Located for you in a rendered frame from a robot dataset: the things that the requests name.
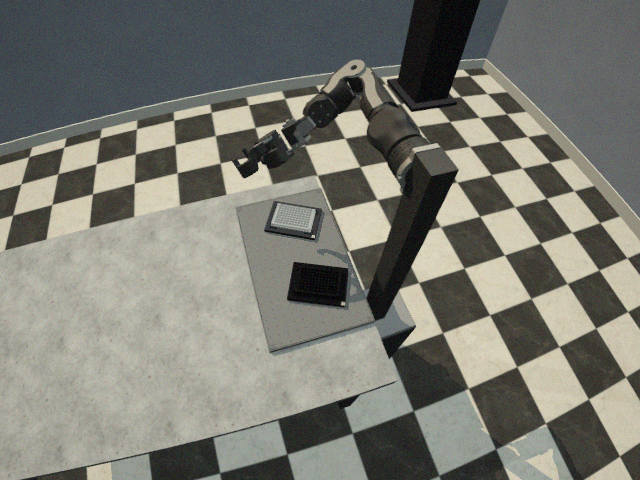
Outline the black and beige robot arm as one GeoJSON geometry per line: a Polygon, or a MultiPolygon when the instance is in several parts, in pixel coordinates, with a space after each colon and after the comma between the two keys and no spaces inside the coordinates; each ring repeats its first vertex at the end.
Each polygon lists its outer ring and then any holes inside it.
{"type": "Polygon", "coordinates": [[[362,60],[352,60],[335,71],[320,92],[305,105],[304,119],[286,120],[281,131],[290,147],[296,148],[311,138],[309,132],[316,127],[327,126],[344,112],[353,96],[354,99],[361,97],[360,108],[370,122],[368,142],[383,155],[401,186],[402,194],[415,153],[441,147],[422,137],[419,128],[398,108],[372,68],[367,68],[362,60]]]}

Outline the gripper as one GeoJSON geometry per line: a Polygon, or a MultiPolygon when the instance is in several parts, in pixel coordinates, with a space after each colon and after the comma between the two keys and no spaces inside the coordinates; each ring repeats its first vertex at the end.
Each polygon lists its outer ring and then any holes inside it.
{"type": "Polygon", "coordinates": [[[237,158],[233,159],[232,162],[245,179],[259,170],[258,162],[261,161],[268,169],[279,167],[295,154],[294,150],[307,143],[308,141],[294,149],[288,149],[281,135],[278,134],[276,130],[273,130],[256,141],[254,143],[255,146],[250,150],[247,151],[246,148],[242,149],[242,152],[248,159],[246,162],[240,164],[237,158]]]}

